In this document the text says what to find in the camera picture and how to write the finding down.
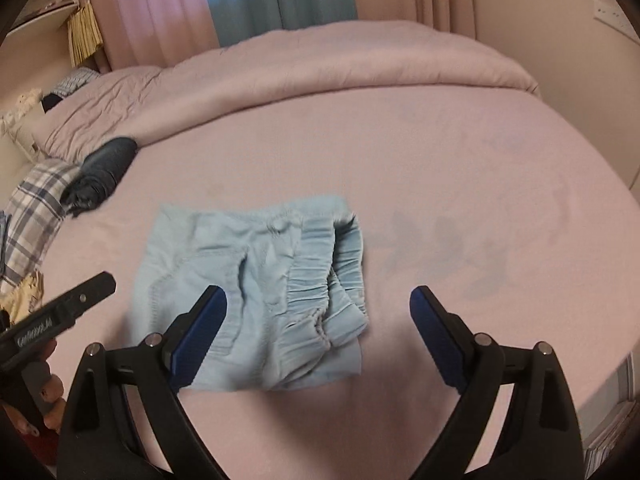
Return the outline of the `person's left hand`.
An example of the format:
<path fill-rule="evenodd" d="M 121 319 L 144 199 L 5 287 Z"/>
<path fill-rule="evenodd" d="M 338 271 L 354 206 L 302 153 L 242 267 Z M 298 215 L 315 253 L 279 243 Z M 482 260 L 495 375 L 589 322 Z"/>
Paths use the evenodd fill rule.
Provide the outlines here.
<path fill-rule="evenodd" d="M 48 429 L 55 431 L 57 434 L 61 430 L 62 420 L 66 407 L 66 401 L 63 399 L 64 386 L 62 380 L 52 374 L 48 380 L 40 387 L 40 396 L 47 404 L 50 404 L 50 410 L 43 416 L 43 423 Z M 3 405 L 6 414 L 9 416 L 14 428 L 23 436 L 38 437 L 39 431 L 13 406 Z"/>

